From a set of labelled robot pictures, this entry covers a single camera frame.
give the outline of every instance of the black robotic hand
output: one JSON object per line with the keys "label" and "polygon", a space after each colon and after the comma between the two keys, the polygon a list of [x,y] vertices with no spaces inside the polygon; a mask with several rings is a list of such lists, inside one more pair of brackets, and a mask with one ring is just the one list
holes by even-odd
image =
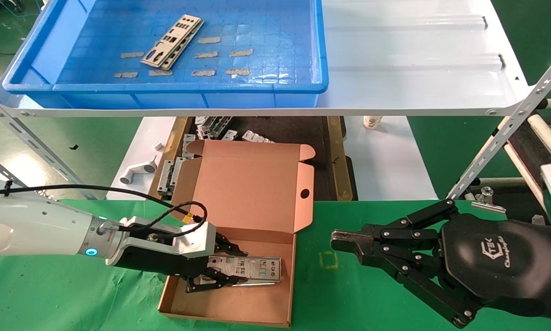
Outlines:
{"label": "black robotic hand", "polygon": [[[425,229],[443,220],[440,233]],[[382,268],[456,327],[483,307],[551,318],[549,226],[483,220],[443,200],[385,226],[335,230],[331,246]]]}

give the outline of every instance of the cardboard box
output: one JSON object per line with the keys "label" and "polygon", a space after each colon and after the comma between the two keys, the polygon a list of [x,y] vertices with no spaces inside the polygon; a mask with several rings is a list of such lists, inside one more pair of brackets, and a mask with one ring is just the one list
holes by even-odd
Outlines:
{"label": "cardboard box", "polygon": [[[275,285],[229,286],[185,293],[168,277],[159,312],[171,318],[290,327],[295,233],[312,222],[314,157],[309,145],[197,140],[187,150],[202,157],[181,166],[171,202],[199,201],[208,222],[249,256],[282,258]],[[201,214],[198,207],[192,212]]]}

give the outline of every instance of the green cloth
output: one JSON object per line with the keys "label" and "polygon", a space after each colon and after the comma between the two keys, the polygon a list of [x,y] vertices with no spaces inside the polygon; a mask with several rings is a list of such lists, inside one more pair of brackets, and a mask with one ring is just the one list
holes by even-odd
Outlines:
{"label": "green cloth", "polygon": [[[65,201],[112,219],[155,218],[148,201]],[[335,228],[387,224],[433,201],[317,202],[314,221],[298,234],[292,328],[296,330],[433,330],[456,328],[382,270],[360,266],[353,254],[332,252]],[[500,216],[473,210],[483,218]],[[0,257],[0,331],[273,330],[250,325],[170,319],[156,310],[165,277],[105,266],[87,256]],[[489,308],[467,331],[548,330],[551,320],[520,318]]]}

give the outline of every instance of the white robotic arm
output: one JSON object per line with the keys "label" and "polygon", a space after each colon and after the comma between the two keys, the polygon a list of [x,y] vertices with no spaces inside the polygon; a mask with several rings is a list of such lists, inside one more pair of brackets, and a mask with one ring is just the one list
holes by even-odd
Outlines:
{"label": "white robotic arm", "polygon": [[[0,190],[4,185],[0,180]],[[246,256],[238,245],[217,234],[216,227],[209,222],[180,228],[159,223],[149,226],[150,223],[139,217],[114,222],[32,191],[0,194],[0,255],[100,257],[109,266],[180,276],[191,283],[189,291],[246,280],[208,268],[208,256],[214,253]],[[193,279],[200,275],[217,283],[214,287],[194,287]]]}

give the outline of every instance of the white plastic fitting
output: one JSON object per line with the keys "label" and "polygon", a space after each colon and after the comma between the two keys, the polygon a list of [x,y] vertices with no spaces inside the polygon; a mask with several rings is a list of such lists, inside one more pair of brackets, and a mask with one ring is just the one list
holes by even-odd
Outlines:
{"label": "white plastic fitting", "polygon": [[157,141],[156,143],[153,144],[153,149],[155,149],[155,151],[160,151],[162,150],[164,147],[163,144],[161,144],[159,141]]}
{"label": "white plastic fitting", "polygon": [[134,174],[153,174],[157,170],[157,165],[155,159],[152,161],[147,161],[139,164],[133,164],[126,168],[124,174],[120,177],[120,182],[122,184],[132,183],[132,178]]}

